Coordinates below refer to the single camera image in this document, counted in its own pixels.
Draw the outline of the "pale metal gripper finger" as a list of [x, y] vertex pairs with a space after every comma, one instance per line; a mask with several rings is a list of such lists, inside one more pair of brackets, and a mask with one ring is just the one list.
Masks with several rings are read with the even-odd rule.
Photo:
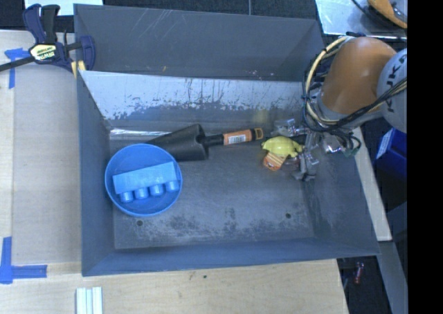
[[294, 118], [275, 120], [272, 136], [295, 137], [305, 134], [305, 128], [297, 124]]
[[315, 179], [319, 160], [313, 156], [299, 156], [299, 166], [292, 176], [298, 181], [310, 181]]

